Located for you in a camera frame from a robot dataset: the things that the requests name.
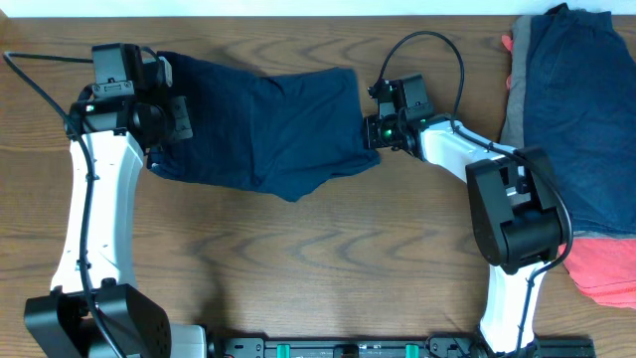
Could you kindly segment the navy blue shorts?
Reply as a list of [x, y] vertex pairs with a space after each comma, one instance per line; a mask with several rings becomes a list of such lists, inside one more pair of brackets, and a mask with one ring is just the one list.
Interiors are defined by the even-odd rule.
[[260, 77], [166, 52], [172, 96], [188, 106], [192, 136], [148, 156], [148, 169], [180, 182], [273, 194], [296, 202], [324, 182], [381, 161], [364, 145], [351, 69]]

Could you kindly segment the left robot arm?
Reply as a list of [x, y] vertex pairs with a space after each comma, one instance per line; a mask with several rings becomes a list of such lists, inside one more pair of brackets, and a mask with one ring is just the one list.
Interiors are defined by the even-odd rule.
[[49, 357], [204, 357], [200, 325], [169, 320], [136, 286], [135, 191], [148, 150], [192, 136], [172, 68], [132, 44], [94, 46], [95, 79], [64, 112], [73, 190], [64, 251], [48, 294], [24, 321]]

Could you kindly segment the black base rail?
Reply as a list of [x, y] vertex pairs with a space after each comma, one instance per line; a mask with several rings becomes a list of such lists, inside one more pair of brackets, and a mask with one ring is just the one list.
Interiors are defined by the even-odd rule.
[[[211, 343], [213, 358], [496, 358], [486, 344], [468, 335], [435, 335], [425, 340], [273, 340], [235, 337]], [[521, 358], [595, 358], [590, 339], [537, 339], [513, 350]]]

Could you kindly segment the red garment in stack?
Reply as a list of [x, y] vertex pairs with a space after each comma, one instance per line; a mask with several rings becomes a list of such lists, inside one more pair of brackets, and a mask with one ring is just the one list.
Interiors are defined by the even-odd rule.
[[609, 136], [595, 130], [552, 128], [526, 112], [527, 46], [501, 37], [513, 57], [504, 144], [541, 147], [570, 211], [573, 248], [565, 268], [582, 294], [601, 305], [635, 306], [635, 187], [628, 167], [612, 161]]

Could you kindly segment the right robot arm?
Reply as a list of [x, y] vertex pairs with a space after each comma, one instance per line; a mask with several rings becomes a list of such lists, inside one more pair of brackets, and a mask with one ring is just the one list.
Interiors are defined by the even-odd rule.
[[364, 120], [365, 145], [391, 148], [443, 168], [467, 186], [473, 235], [489, 265], [481, 351], [528, 354], [539, 287], [571, 241], [571, 223], [547, 155], [517, 150], [468, 130], [451, 113], [436, 113], [423, 78], [378, 79], [369, 87], [378, 113]]

